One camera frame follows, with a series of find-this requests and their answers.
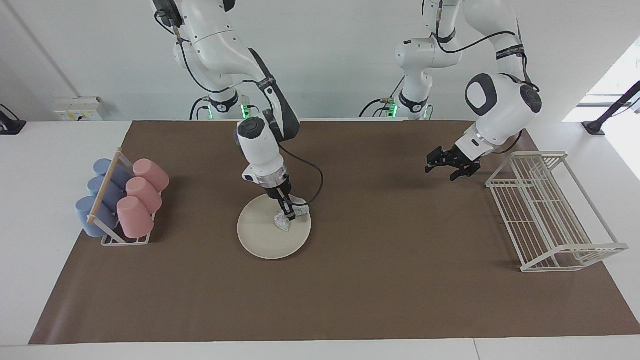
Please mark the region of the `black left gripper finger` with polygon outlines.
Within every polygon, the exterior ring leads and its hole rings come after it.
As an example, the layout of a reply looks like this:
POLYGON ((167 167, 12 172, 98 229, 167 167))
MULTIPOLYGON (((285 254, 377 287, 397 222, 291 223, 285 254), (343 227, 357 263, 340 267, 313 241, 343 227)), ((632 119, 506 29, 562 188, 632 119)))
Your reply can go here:
POLYGON ((426 173, 436 167, 457 167, 456 146, 450 150, 443 150, 441 146, 435 148, 426 157, 426 173))
POLYGON ((456 171, 454 171, 450 175, 450 181, 455 182, 460 177, 472 177, 478 170, 480 170, 480 164, 469 164, 466 166, 459 167, 456 171))

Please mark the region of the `cream round plate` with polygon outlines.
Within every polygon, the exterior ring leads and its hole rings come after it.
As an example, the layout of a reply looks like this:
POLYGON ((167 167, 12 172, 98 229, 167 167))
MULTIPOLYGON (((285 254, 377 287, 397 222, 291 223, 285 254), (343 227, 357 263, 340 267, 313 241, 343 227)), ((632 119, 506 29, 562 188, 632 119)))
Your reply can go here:
POLYGON ((267 194, 254 198, 242 210, 237 234, 249 253, 260 259, 279 260, 293 255, 306 244, 313 224, 311 215, 293 223, 285 232, 274 223, 274 217, 280 210, 278 202, 267 194))

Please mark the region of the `brown table mat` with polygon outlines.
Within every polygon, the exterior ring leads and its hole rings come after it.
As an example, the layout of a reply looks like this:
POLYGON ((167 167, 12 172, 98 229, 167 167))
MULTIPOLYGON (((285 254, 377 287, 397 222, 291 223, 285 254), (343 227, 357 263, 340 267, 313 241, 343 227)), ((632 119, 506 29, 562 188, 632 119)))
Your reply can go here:
POLYGON ((81 234, 31 344, 596 337, 640 334, 603 264, 523 273, 487 178, 425 174, 467 121, 305 121, 285 147, 319 166, 306 244, 262 260, 240 244, 264 193, 231 121, 135 121, 124 153, 170 176, 150 243, 81 234))

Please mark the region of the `pink plastic cup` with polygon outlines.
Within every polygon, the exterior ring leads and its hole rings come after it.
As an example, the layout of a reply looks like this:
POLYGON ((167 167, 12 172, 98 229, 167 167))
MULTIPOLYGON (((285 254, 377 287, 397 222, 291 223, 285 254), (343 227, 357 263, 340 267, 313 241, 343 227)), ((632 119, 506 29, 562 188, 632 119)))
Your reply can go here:
POLYGON ((155 214, 162 207, 162 197, 146 178, 131 178, 126 183, 125 191, 128 196, 139 199, 149 214, 155 214))
POLYGON ((170 184, 166 171, 148 158, 138 159, 133 164, 133 171, 136 177, 146 179, 158 193, 165 191, 170 184))
POLYGON ((122 198, 117 203, 116 210, 123 233, 128 239, 141 239, 153 231, 154 221, 139 198, 122 198))

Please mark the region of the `black angled stand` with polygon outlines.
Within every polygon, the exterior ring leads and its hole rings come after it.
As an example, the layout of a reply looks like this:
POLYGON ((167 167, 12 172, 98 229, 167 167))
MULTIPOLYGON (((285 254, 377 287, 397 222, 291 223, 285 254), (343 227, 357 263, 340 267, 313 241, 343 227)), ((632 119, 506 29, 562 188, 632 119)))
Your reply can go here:
POLYGON ((595 121, 583 121, 583 128, 588 134, 592 136, 605 136, 606 133, 602 130, 605 122, 610 118, 616 116, 623 107, 630 109, 631 107, 633 107, 633 105, 640 102, 640 96, 635 102, 631 102, 631 100, 638 94, 640 94, 640 80, 638 80, 630 89, 628 89, 595 121))

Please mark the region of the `blue plastic cup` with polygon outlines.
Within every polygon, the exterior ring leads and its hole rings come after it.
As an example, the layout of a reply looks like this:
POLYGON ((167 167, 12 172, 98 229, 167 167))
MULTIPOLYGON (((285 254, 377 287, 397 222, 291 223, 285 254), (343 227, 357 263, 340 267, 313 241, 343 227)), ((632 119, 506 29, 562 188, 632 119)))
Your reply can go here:
MULTIPOLYGON (((99 228, 95 223, 89 224, 89 215, 91 214, 91 210, 96 201, 95 196, 85 196, 79 199, 75 204, 75 211, 77 213, 77 217, 82 223, 82 227, 89 237, 97 239, 102 238, 106 235, 105 231, 99 228)), ((114 230, 117 227, 118 220, 112 212, 110 212, 109 208, 101 203, 98 209, 97 217, 101 220, 110 230, 114 230)))
MULTIPOLYGON (((89 192, 90 196, 93 196, 94 198, 98 196, 98 193, 103 183, 105 182, 105 179, 105 176, 98 176, 89 180, 89 182, 87 183, 87 191, 89 192)), ((103 195, 102 203, 106 205, 107 209, 110 210, 112 214, 117 212, 118 202, 125 197, 126 194, 121 191, 121 189, 119 189, 119 187, 114 182, 112 182, 111 180, 108 180, 106 182, 106 189, 105 194, 103 195)))
MULTIPOLYGON (((112 160, 107 158, 102 158, 94 162, 93 171, 97 177, 105 177, 108 169, 111 166, 112 160)), ((121 191, 126 190, 126 185, 130 179, 133 178, 133 175, 120 163, 115 166, 115 169, 110 177, 110 181, 114 183, 121 191)))

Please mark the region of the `white cup rack wooden bar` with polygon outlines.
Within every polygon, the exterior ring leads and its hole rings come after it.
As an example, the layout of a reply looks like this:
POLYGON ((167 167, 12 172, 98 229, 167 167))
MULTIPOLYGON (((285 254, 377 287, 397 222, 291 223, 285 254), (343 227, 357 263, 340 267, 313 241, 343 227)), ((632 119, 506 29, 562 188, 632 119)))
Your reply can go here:
MULTIPOLYGON (((119 221, 119 217, 117 212, 113 213, 114 216, 117 219, 117 226, 116 228, 114 228, 114 230, 111 230, 110 228, 108 228, 100 219, 98 219, 98 210, 100 207, 100 204, 103 203, 103 196, 105 195, 105 191, 106 191, 106 182, 111 180, 112 177, 112 173, 114 173, 115 167, 117 166, 117 164, 121 164, 122 166, 124 166, 128 171, 130 171, 130 173, 135 176, 134 171, 133 171, 133 163, 125 156, 122 148, 118 148, 116 150, 116 152, 114 153, 114 156, 112 157, 111 163, 110 163, 110 167, 106 173, 105 176, 105 182, 103 183, 102 187, 100 188, 99 192, 98 192, 98 196, 96 197, 96 200, 94 201, 94 205, 93 208, 91 210, 90 215, 87 217, 87 223, 88 224, 93 224, 95 223, 99 228, 101 228, 101 230, 103 230, 106 235, 103 237, 98 237, 98 239, 101 239, 101 244, 104 247, 125 247, 125 246, 142 246, 142 245, 147 245, 150 243, 151 240, 151 236, 153 234, 153 230, 151 231, 151 233, 149 235, 146 235, 145 237, 142 238, 137 238, 137 239, 131 239, 126 237, 126 235, 124 234, 124 231, 122 230, 122 226, 121 226, 121 222, 119 221)), ((156 214, 157 212, 150 214, 151 219, 153 219, 153 222, 155 221, 156 218, 156 214)))

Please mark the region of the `black desk clamp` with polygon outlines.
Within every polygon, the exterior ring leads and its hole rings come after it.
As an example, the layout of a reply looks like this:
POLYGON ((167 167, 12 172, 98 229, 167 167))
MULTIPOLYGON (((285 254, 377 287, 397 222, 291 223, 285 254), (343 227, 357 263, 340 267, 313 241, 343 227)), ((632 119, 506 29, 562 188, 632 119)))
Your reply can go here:
POLYGON ((0 103, 0 135, 18 135, 26 124, 27 121, 21 120, 9 107, 0 103))

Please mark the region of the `white wall socket box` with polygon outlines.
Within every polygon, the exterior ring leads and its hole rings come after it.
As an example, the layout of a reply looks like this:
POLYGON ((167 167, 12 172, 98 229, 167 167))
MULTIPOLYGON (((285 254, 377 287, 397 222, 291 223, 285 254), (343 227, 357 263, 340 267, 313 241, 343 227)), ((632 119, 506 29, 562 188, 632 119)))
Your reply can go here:
POLYGON ((108 115, 102 100, 98 96, 80 96, 78 98, 54 98, 54 112, 58 121, 104 121, 108 115))

